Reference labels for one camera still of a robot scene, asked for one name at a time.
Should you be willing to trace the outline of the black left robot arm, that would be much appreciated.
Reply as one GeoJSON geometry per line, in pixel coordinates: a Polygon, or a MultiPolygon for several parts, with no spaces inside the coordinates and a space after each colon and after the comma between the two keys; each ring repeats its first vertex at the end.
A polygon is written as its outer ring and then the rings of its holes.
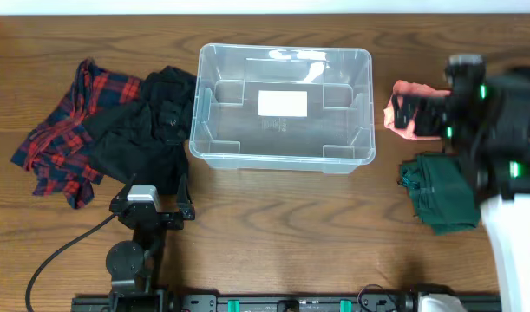
{"type": "Polygon", "coordinates": [[[111,312],[166,312],[173,310],[173,295],[156,283],[168,231],[184,228],[195,219],[187,176],[180,176],[177,211],[163,212],[153,185],[127,182],[111,200],[109,210],[134,232],[133,238],[114,245],[106,256],[111,276],[111,312]]]}

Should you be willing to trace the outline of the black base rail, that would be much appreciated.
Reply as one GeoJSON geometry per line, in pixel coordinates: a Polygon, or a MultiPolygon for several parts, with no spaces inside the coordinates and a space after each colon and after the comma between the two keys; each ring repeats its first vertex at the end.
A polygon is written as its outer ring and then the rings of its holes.
{"type": "Polygon", "coordinates": [[[152,295],[78,296],[72,312],[357,312],[357,311],[501,311],[498,296],[455,296],[428,292],[367,290],[355,296],[216,296],[199,294],[179,299],[163,291],[152,295]]]}

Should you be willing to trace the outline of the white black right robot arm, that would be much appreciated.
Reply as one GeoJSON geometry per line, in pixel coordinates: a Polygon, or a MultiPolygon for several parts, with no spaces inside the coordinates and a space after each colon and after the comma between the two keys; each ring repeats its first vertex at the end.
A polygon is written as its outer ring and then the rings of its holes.
{"type": "Polygon", "coordinates": [[[530,66],[489,75],[479,55],[455,55],[448,90],[397,82],[384,125],[438,153],[401,164],[399,183],[435,233],[482,225],[502,311],[530,311],[530,66]]]}

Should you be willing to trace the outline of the dark green garment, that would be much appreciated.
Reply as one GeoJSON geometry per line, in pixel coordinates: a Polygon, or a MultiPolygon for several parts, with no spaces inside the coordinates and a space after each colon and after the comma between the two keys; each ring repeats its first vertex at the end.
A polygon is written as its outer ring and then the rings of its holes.
{"type": "Polygon", "coordinates": [[[474,191],[461,174],[457,158],[420,153],[401,163],[398,185],[407,189],[415,216],[436,235],[476,228],[481,213],[474,191]]]}

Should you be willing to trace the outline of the salmon pink garment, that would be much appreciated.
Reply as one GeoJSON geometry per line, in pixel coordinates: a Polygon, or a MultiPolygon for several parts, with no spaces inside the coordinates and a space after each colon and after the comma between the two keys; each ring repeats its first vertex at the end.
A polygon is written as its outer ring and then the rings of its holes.
{"type": "Polygon", "coordinates": [[[398,134],[406,140],[414,141],[425,141],[425,140],[439,140],[439,136],[417,136],[415,135],[415,121],[411,120],[405,129],[399,129],[395,127],[395,112],[391,100],[395,94],[399,94],[398,102],[402,104],[402,94],[403,95],[417,95],[424,97],[445,97],[450,95],[449,90],[437,90],[429,85],[407,82],[399,80],[395,83],[392,88],[392,95],[389,98],[387,107],[383,110],[384,127],[398,134]]]}

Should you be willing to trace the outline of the clear plastic storage bin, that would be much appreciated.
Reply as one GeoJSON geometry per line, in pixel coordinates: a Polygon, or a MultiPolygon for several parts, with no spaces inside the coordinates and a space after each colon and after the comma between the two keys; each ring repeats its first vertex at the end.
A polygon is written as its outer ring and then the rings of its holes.
{"type": "Polygon", "coordinates": [[[349,174],[376,156],[365,49],[208,43],[200,50],[191,154],[214,169],[349,174]],[[258,115],[258,92],[306,91],[306,117],[258,115]]]}

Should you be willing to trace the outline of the white label in bin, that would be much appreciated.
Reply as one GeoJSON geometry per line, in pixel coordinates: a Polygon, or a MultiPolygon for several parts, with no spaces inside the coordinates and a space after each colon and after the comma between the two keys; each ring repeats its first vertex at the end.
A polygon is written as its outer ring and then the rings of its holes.
{"type": "Polygon", "coordinates": [[[258,92],[258,115],[265,117],[306,117],[308,96],[306,91],[258,92]]]}

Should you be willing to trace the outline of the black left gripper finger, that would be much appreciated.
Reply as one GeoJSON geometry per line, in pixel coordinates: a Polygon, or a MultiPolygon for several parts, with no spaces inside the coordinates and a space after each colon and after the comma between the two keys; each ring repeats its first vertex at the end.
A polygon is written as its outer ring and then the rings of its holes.
{"type": "Polygon", "coordinates": [[[179,212],[193,212],[193,201],[188,190],[188,178],[186,174],[180,177],[178,191],[176,193],[176,205],[179,212]]]}
{"type": "Polygon", "coordinates": [[[121,188],[121,190],[113,197],[111,200],[112,203],[117,203],[120,201],[127,201],[127,196],[129,194],[129,191],[131,190],[134,181],[136,178],[136,174],[134,173],[131,178],[128,180],[128,182],[121,188]]]}

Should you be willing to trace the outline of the red navy plaid shirt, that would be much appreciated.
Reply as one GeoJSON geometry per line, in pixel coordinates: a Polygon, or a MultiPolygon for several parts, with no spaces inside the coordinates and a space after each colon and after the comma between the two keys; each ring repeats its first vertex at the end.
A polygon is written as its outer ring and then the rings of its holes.
{"type": "Polygon", "coordinates": [[[17,148],[10,161],[36,175],[35,196],[62,193],[73,209],[94,198],[103,174],[88,164],[92,137],[83,122],[139,97],[141,79],[101,68],[92,59],[77,67],[69,90],[55,110],[17,148]]]}

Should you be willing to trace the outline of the black crumpled garment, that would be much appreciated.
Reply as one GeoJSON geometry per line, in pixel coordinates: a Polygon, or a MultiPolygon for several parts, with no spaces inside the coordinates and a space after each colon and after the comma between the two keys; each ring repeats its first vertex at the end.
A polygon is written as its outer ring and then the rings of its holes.
{"type": "Polygon", "coordinates": [[[167,66],[141,83],[139,98],[83,122],[94,143],[88,163],[127,183],[153,185],[173,195],[188,173],[184,142],[189,139],[196,76],[167,66]]]}

